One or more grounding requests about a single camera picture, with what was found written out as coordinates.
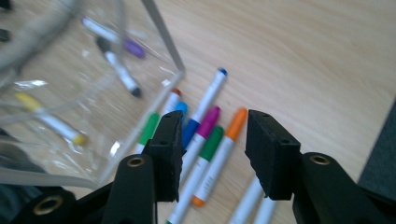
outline green marker cap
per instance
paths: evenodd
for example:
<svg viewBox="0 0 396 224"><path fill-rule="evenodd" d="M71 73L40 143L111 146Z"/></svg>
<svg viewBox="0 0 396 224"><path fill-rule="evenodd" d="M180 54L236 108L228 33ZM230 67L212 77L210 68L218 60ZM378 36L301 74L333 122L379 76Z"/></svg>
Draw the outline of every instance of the green marker cap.
<svg viewBox="0 0 396 224"><path fill-rule="evenodd" d="M207 161L212 160L212 157L219 146L223 134L224 134L224 129L221 128L220 126L216 126L212 130L212 133L210 133L209 138L207 138L204 147L201 151L200 157L204 158Z"/></svg>
<svg viewBox="0 0 396 224"><path fill-rule="evenodd" d="M157 128L158 121L160 120L160 115L157 112L153 112L143 129L142 135L139 139L139 144L145 145L147 141L154 135L155 129Z"/></svg>

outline blue marker cap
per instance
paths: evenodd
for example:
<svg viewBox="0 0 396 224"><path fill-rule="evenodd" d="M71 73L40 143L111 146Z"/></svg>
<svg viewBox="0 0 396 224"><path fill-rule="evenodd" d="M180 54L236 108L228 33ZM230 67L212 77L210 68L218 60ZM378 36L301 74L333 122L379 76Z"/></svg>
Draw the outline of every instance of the blue marker cap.
<svg viewBox="0 0 396 224"><path fill-rule="evenodd" d="M183 118L181 118L181 124L183 124L184 123L184 118L186 118L187 114L189 113L189 107L187 106L186 103L180 101L175 106L175 110L181 110L181 112L183 112Z"/></svg>
<svg viewBox="0 0 396 224"><path fill-rule="evenodd" d="M192 136L195 134L195 131L197 131L198 127L199 123L196 120L189 119L187 126L183 129L183 132L181 134L181 145L183 146L184 150L186 150L190 140L192 139Z"/></svg>
<svg viewBox="0 0 396 224"><path fill-rule="evenodd" d="M227 76L227 70L225 70L224 68L218 68L218 70L224 74L224 76Z"/></svg>

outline marker cap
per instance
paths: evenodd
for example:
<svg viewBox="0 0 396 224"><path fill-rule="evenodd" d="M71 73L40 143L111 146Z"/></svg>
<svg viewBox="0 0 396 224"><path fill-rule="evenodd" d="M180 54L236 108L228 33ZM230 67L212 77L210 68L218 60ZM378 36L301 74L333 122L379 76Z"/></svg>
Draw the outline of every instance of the marker cap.
<svg viewBox="0 0 396 224"><path fill-rule="evenodd" d="M244 126L247 117L248 117L247 109L244 107L239 108L238 111L233 116L233 121L231 121L231 124L228 127L225 135L236 141L239 133L242 130L242 127Z"/></svg>
<svg viewBox="0 0 396 224"><path fill-rule="evenodd" d="M148 122L146 123L142 135L140 136L139 144L145 145L147 141L152 137L159 120L160 120L160 115L157 112L153 112L149 116Z"/></svg>
<svg viewBox="0 0 396 224"><path fill-rule="evenodd" d="M26 94L24 92L15 93L15 97L23 104L29 111L35 111L42 107L40 102L37 101L33 96Z"/></svg>
<svg viewBox="0 0 396 224"><path fill-rule="evenodd" d="M177 95L181 96L181 91L177 88L173 88L172 92L176 93Z"/></svg>
<svg viewBox="0 0 396 224"><path fill-rule="evenodd" d="M201 125L197 129L197 133L200 134L203 138L207 139L212 132L213 127L218 121L220 115L220 107L213 106L205 115L204 120Z"/></svg>
<svg viewBox="0 0 396 224"><path fill-rule="evenodd" d="M192 203L197 207L202 207L205 204L205 202L203 200L199 199L197 196L192 197Z"/></svg>
<svg viewBox="0 0 396 224"><path fill-rule="evenodd" d="M218 68L218 70L219 70L222 74L224 74L224 76L227 76L227 70L225 70L225 69L222 68L222 67Z"/></svg>
<svg viewBox="0 0 396 224"><path fill-rule="evenodd" d="M99 50L102 51L103 54L105 54L108 51L111 51L110 41L106 40L104 37L97 36L95 42Z"/></svg>
<svg viewBox="0 0 396 224"><path fill-rule="evenodd" d="M132 94L132 96L140 97L142 95L142 91L140 90L140 88L137 87L137 88L131 90L131 94Z"/></svg>
<svg viewBox="0 0 396 224"><path fill-rule="evenodd" d="M181 112L183 112L183 118L181 118L181 123L183 123L184 118L186 118L187 114L189 113L189 107L187 106L186 103L184 103L183 101L180 101L175 106L175 110L181 110Z"/></svg>
<svg viewBox="0 0 396 224"><path fill-rule="evenodd" d="M87 144L87 142L88 138L83 134L79 134L73 139L73 143L78 146L84 146L85 144Z"/></svg>
<svg viewBox="0 0 396 224"><path fill-rule="evenodd" d="M219 146L223 134L224 134L224 129L221 128L220 126L216 126L213 129L212 133L209 135L209 138L206 140L202 148L200 157L204 158L207 161L211 161L213 155L216 152L216 149Z"/></svg>
<svg viewBox="0 0 396 224"><path fill-rule="evenodd" d="M124 47L129 53L133 54L137 58L143 59L146 56L145 51L142 49L142 47L140 47L138 43L136 43L129 37L125 37Z"/></svg>
<svg viewBox="0 0 396 224"><path fill-rule="evenodd" d="M186 150L187 145L189 144L198 127L199 123L196 120L189 119L189 122L187 123L186 127L184 127L183 133L181 135L181 145L183 146L184 150Z"/></svg>

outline orange marker cap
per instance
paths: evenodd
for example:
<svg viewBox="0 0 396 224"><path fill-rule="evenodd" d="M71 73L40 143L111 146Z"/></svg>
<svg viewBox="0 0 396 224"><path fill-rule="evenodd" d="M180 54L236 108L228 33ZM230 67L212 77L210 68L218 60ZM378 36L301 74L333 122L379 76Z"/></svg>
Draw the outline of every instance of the orange marker cap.
<svg viewBox="0 0 396 224"><path fill-rule="evenodd" d="M177 88L173 88L172 92L176 93L177 95L181 96L181 91Z"/></svg>
<svg viewBox="0 0 396 224"><path fill-rule="evenodd" d="M248 110L244 107L239 108L238 111L236 111L235 115L233 116L233 121L228 127L228 130L225 133L225 135L236 141L236 138L238 138L238 135L240 134L247 117L248 117Z"/></svg>
<svg viewBox="0 0 396 224"><path fill-rule="evenodd" d="M205 202L199 199L197 196L192 197L192 203L197 206L197 207L202 207L204 206Z"/></svg>

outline marker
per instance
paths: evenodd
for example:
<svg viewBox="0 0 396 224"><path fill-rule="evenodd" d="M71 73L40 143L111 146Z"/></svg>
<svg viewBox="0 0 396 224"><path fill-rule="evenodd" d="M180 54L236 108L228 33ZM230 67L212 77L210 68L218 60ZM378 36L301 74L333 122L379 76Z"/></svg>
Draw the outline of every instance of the marker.
<svg viewBox="0 0 396 224"><path fill-rule="evenodd" d="M180 174L180 185L183 184L187 175L189 174L190 168L197 158L202 146L204 145L207 137L213 130L216 122L219 119L220 107L213 106L206 114L202 125L199 126L197 132L192 138L191 142L187 146L186 154L183 156L183 164L181 166Z"/></svg>
<svg viewBox="0 0 396 224"><path fill-rule="evenodd" d="M146 143L150 138L152 138L152 135L154 135L159 120L160 115L157 112L153 112L149 116L146 126L143 129L142 135L140 136L139 142L136 144L136 148L134 149L134 154L142 153Z"/></svg>
<svg viewBox="0 0 396 224"><path fill-rule="evenodd" d="M262 198L262 203L257 210L257 215L254 218L253 224L270 223L275 207L276 201L272 201L270 198Z"/></svg>
<svg viewBox="0 0 396 224"><path fill-rule="evenodd" d="M207 88L204 97L201 99L197 110L194 114L191 115L187 126L183 129L183 133L181 136L181 145L184 149L187 148L190 140L192 139L192 136L200 125L207 109L212 105L213 100L219 93L219 90L224 84L226 78L227 71L224 68L219 68L218 72L215 74L215 78L212 80L209 87Z"/></svg>
<svg viewBox="0 0 396 224"><path fill-rule="evenodd" d="M256 202L263 197L264 191L262 190L262 185L260 185L260 180L257 176L250 181L250 184L233 212L229 224L242 224L247 223L248 217L253 210Z"/></svg>
<svg viewBox="0 0 396 224"><path fill-rule="evenodd" d="M181 110L181 112L183 112L183 117L181 118L181 124L183 125L184 118L186 118L187 114L189 113L189 107L187 106L186 103L184 103L183 101L180 101L175 106L175 110Z"/></svg>
<svg viewBox="0 0 396 224"><path fill-rule="evenodd" d="M105 38L106 40L108 40L110 42L119 43L119 41L120 41L120 38L115 31L111 30L108 27L105 27L104 25L100 24L97 21L94 21L93 19L91 19L89 17L82 17L81 23L91 32ZM125 36L124 48L126 49L126 51L133 54L137 58L142 59L142 58L145 58L145 56L146 56L143 48L140 47L140 45L138 43L133 41L128 36Z"/></svg>
<svg viewBox="0 0 396 224"><path fill-rule="evenodd" d="M122 64L118 56L111 51L110 42L101 36L96 37L96 44L111 66L119 74L121 82L126 89L136 97L141 96L139 84L129 75L128 69Z"/></svg>
<svg viewBox="0 0 396 224"><path fill-rule="evenodd" d="M219 148L216 151L212 162L210 162L210 166L207 168L207 172L205 173L203 181L200 183L199 187L194 193L192 203L196 206L203 206L207 198L209 197L209 194L211 193L212 189L216 184L216 180L219 177L224 163L227 161L228 157L231 154L233 144L236 141L239 133L241 132L242 126L244 125L247 116L248 111L244 107L240 108L233 116L233 121L231 122L227 132L221 139Z"/></svg>
<svg viewBox="0 0 396 224"><path fill-rule="evenodd" d="M187 179L186 185L180 194L180 200L167 220L168 224L181 223L183 220L183 217L185 216L191 203L191 197L194 193L194 190L201 180L201 177L204 175L207 166L212 160L221 137L223 136L223 132L224 130L220 126L215 127L205 142L201 154L191 171L191 175Z"/></svg>
<svg viewBox="0 0 396 224"><path fill-rule="evenodd" d="M181 91L176 88L173 88L172 91L169 93L168 99L163 105L163 111L161 112L161 114L165 115L169 112L174 111L175 106L180 101L180 97L181 97Z"/></svg>
<svg viewBox="0 0 396 224"><path fill-rule="evenodd" d="M52 130L60 134L63 138L79 146L84 146L88 142L87 136L85 136L83 133L80 133L79 131L73 129L72 127L61 121L60 119L46 113L45 108L42 106L42 104L38 102L38 100L35 99L33 96L24 92L18 92L15 94L15 97L23 104L23 106L27 110L40 113L37 118L47 124L49 127L51 127Z"/></svg>

